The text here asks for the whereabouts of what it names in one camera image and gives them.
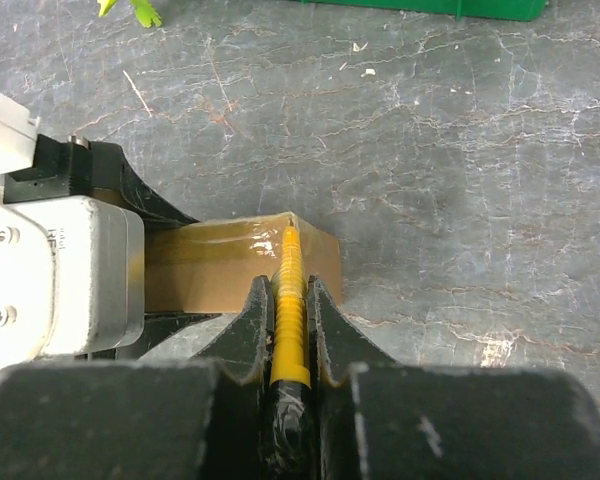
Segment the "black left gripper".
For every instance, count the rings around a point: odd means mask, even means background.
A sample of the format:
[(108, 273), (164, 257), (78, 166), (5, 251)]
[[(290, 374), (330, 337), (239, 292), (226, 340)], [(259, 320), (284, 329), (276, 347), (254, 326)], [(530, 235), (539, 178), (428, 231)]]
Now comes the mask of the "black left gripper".
[(90, 150), (73, 142), (37, 137), (33, 165), (4, 177), (4, 203), (23, 203), (93, 194), (138, 214), (146, 230), (198, 223), (159, 195), (135, 172), (122, 147), (94, 141)]

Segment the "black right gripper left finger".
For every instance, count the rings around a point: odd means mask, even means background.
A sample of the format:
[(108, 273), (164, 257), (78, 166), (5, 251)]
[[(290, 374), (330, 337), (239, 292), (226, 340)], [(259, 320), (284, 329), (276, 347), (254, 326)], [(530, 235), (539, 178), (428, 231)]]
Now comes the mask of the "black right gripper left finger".
[(195, 360), (215, 360), (239, 383), (260, 383), (268, 378), (272, 332), (272, 287), (266, 276), (252, 281), (242, 311)]

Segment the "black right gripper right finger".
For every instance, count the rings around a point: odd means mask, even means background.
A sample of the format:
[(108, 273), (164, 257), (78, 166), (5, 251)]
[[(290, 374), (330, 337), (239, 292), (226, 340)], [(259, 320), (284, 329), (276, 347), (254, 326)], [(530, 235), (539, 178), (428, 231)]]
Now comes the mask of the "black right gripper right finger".
[(313, 385), (341, 383), (354, 363), (397, 363), (345, 317), (318, 276), (309, 278), (307, 313)]

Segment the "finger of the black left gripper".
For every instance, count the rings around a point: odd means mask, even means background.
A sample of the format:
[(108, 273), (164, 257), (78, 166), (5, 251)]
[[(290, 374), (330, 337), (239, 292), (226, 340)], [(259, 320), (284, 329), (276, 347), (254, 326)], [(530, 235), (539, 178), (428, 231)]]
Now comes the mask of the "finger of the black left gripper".
[(131, 345), (84, 355), (85, 361), (137, 360), (153, 348), (194, 324), (219, 317), (219, 313), (199, 314), (184, 312), (146, 313), (144, 330)]

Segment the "brown cardboard express box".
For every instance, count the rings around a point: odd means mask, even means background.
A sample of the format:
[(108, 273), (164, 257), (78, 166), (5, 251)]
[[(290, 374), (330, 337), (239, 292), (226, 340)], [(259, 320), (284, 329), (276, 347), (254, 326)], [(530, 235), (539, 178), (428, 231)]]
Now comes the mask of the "brown cardboard express box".
[(297, 214), (216, 219), (178, 226), (133, 207), (118, 192), (98, 199), (141, 216), (145, 224), (145, 311), (149, 314), (238, 313), (258, 276), (281, 263), (284, 229), (300, 236), (304, 271), (321, 279), (337, 305), (343, 303), (339, 241)]

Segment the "yellow utility knife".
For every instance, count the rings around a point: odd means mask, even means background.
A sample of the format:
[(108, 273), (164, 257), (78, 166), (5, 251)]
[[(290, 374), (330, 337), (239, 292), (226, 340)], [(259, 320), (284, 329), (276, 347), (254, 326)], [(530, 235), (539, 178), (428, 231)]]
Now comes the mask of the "yellow utility knife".
[(272, 290), (271, 368), (260, 433), (263, 476), (305, 479), (310, 476), (312, 453), (307, 281), (300, 235), (292, 225), (282, 234), (281, 262), (272, 277)]

